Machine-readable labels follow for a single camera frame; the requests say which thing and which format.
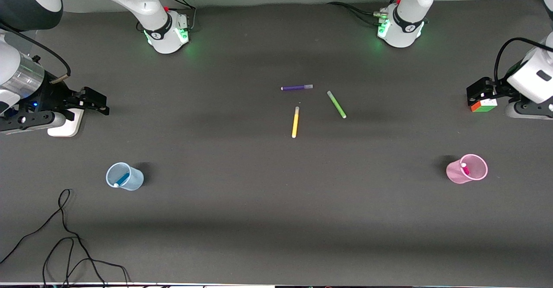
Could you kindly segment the multicoloured puzzle cube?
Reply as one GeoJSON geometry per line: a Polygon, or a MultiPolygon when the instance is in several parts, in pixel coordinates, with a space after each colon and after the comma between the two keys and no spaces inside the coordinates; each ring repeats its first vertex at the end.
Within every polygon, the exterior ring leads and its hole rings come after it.
{"type": "Polygon", "coordinates": [[[478,101],[470,101],[469,109],[472,113],[489,112],[498,106],[496,99],[483,99],[478,101]]]}

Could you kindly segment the white flat rounded pad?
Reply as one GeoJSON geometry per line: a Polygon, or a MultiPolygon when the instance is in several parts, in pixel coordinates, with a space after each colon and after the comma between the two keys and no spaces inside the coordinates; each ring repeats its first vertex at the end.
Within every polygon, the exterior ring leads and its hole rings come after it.
{"type": "Polygon", "coordinates": [[[65,120],[64,125],[60,127],[52,127],[47,130],[48,135],[55,138],[71,138],[75,136],[81,125],[83,119],[84,110],[78,108],[71,108],[68,111],[71,111],[74,114],[73,120],[65,120]]]}

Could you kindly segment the translucent pink cup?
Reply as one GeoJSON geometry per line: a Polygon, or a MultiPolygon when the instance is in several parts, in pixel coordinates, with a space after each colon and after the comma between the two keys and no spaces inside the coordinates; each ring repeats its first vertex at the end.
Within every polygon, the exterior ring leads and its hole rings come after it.
{"type": "Polygon", "coordinates": [[[476,154],[466,154],[462,158],[451,162],[446,168],[446,175],[449,180],[456,184],[464,184],[474,180],[482,180],[488,174],[488,165],[485,160],[476,154]],[[460,164],[464,162],[468,165],[470,176],[465,176],[460,164]]]}

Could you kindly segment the translucent blue cup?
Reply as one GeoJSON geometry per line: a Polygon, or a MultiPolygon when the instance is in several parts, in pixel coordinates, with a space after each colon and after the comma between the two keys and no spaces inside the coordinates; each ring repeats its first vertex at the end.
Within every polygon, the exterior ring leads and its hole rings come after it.
{"type": "Polygon", "coordinates": [[[126,191],[136,191],[144,183],[144,174],[140,170],[124,162],[113,164],[105,174],[105,181],[110,187],[113,187],[112,184],[127,172],[130,173],[130,177],[123,187],[118,188],[122,188],[126,191]]]}

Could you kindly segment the green marker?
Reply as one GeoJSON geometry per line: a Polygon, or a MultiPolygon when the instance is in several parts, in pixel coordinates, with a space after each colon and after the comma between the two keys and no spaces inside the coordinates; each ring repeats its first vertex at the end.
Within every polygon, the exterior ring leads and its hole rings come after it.
{"type": "Polygon", "coordinates": [[[338,113],[340,114],[340,117],[342,117],[343,119],[346,119],[347,115],[346,115],[344,109],[339,104],[336,97],[334,96],[334,94],[331,91],[327,91],[327,95],[328,95],[329,99],[332,101],[334,107],[337,109],[338,113]]]}

